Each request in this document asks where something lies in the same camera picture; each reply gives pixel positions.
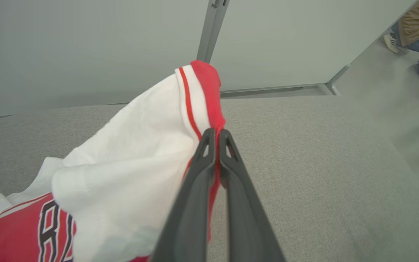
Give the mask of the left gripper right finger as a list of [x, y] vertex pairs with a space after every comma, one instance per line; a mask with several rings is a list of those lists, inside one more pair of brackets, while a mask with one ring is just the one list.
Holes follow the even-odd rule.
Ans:
[[231, 133], [219, 135], [220, 181], [226, 189], [228, 260], [284, 262], [286, 259]]

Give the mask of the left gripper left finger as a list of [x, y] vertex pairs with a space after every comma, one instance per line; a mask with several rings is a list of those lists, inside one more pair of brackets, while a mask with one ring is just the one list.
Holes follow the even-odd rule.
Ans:
[[216, 130], [207, 129], [150, 257], [152, 262], [206, 260], [210, 190], [214, 184], [215, 165]]

